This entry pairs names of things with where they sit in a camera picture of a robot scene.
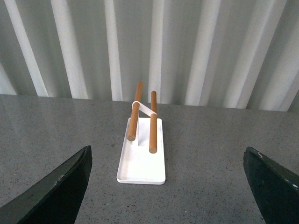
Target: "white tray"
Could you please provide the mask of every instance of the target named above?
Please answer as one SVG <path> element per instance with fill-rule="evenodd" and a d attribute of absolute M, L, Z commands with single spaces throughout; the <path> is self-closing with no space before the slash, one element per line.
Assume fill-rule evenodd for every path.
<path fill-rule="evenodd" d="M 138 145 L 127 140 L 128 119 L 125 139 L 121 151 L 120 164 L 117 171 L 117 181 L 135 184 L 164 184 L 165 163 L 162 120 L 157 119 L 157 152 L 149 152 L 150 118 L 138 119 Z"/>

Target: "corrugated wall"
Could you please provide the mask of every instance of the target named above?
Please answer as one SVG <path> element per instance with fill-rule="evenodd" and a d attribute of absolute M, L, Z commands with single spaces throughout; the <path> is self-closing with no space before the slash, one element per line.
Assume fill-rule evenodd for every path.
<path fill-rule="evenodd" d="M 297 0 L 0 0 L 0 93 L 299 112 Z"/>

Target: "white plastic base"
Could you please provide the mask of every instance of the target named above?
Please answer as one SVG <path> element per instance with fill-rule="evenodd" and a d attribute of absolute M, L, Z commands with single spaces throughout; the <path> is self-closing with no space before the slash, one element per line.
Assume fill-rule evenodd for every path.
<path fill-rule="evenodd" d="M 165 163 L 162 120 L 157 119 L 157 152 L 149 152 L 150 118 L 139 118 L 138 145 L 127 140 L 128 119 L 125 139 L 121 151 L 120 164 L 117 171 L 117 181 L 135 184 L 164 184 Z"/>

